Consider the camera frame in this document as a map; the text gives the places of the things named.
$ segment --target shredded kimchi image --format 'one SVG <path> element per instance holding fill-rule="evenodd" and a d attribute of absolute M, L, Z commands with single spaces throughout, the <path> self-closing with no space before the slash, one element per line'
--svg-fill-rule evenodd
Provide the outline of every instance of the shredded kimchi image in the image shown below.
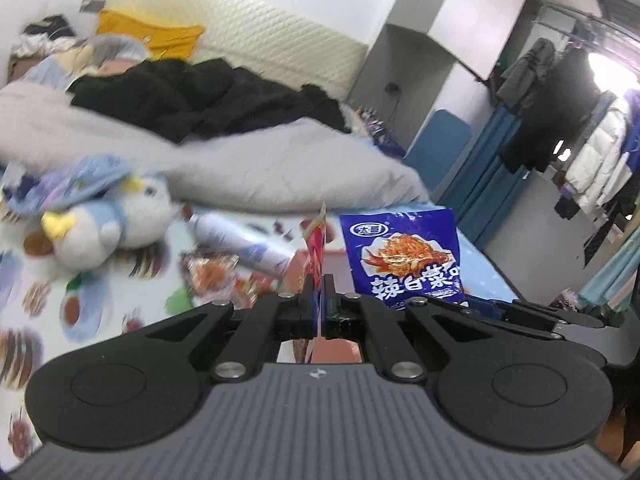
<path fill-rule="evenodd" d="M 386 238 L 376 254 L 366 251 L 369 256 L 364 263 L 376 267 L 380 274 L 393 274 L 398 278 L 409 274 L 418 278 L 427 265 L 444 265 L 453 259 L 450 253 L 438 251 L 422 238 L 407 234 Z"/>

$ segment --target quilted cream headboard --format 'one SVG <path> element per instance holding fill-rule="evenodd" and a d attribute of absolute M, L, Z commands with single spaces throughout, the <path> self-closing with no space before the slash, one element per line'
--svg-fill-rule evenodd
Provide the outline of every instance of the quilted cream headboard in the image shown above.
<path fill-rule="evenodd" d="M 255 0 L 107 0 L 106 7 L 203 25 L 192 62 L 224 57 L 293 88 L 317 84 L 338 99 L 367 55 L 359 41 Z"/>

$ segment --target blue snack package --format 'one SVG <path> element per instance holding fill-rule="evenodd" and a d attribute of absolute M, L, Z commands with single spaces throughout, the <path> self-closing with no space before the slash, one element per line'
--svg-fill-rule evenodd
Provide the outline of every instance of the blue snack package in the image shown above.
<path fill-rule="evenodd" d="M 356 292 L 395 310 L 420 294 L 465 299 L 460 245 L 449 209 L 340 215 L 340 225 Z"/>

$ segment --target white puffer jacket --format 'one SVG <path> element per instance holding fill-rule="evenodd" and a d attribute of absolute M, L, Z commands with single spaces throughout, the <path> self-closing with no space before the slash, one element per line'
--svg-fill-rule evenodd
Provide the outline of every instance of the white puffer jacket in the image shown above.
<path fill-rule="evenodd" d="M 623 98 L 617 99 L 566 173 L 566 182 L 575 190 L 574 200 L 585 213 L 591 213 L 596 208 L 620 159 L 630 117 L 629 103 Z"/>

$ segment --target duck plush toy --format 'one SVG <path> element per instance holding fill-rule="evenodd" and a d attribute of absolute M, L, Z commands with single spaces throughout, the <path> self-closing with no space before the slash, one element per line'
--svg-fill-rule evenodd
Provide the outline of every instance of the duck plush toy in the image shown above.
<path fill-rule="evenodd" d="M 41 223 L 65 266 L 90 270 L 116 248 L 141 248 L 160 240 L 174 215 L 166 181 L 147 174 L 128 176 L 103 197 L 64 213 L 46 212 Z"/>

